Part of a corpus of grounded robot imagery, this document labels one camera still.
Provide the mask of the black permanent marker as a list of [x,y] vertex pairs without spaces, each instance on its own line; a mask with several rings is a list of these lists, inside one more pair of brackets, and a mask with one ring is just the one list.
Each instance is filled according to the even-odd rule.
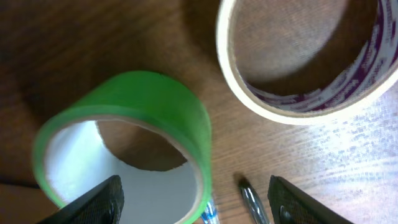
[[247,180],[242,177],[238,180],[238,188],[243,202],[255,224],[270,224],[270,220],[264,210],[264,206],[257,192]]

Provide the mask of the green tape roll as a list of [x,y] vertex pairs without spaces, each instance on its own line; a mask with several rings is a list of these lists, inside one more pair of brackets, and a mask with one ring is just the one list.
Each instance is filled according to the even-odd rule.
[[[97,123],[105,120],[157,133],[186,162],[163,172],[126,164],[100,136]],[[118,175],[121,223],[193,223],[211,198],[211,121],[180,82],[154,72],[126,72],[48,120],[35,139],[32,162],[38,185],[60,208]]]

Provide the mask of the cream masking tape roll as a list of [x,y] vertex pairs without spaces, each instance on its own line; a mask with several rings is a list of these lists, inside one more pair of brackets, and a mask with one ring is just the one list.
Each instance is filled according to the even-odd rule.
[[293,125],[324,123],[352,116],[397,82],[397,1],[382,0],[372,37],[354,63],[324,89],[309,94],[277,96],[251,86],[241,76],[233,50],[237,1],[221,1],[216,22],[216,48],[224,78],[236,97],[269,120]]

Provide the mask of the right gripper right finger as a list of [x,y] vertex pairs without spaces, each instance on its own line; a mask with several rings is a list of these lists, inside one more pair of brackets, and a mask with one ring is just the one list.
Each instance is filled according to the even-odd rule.
[[271,176],[267,197],[276,224],[352,224],[280,176]]

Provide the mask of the blue ballpoint pen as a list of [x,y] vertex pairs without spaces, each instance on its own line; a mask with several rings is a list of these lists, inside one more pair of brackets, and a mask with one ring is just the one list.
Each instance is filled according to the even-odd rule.
[[206,204],[206,208],[201,214],[201,219],[204,224],[220,224],[218,211],[213,199],[210,199]]

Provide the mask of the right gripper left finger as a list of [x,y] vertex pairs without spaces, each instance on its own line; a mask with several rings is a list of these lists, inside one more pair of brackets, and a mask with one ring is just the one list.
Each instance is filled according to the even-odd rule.
[[123,206],[121,178],[113,175],[38,224],[118,224]]

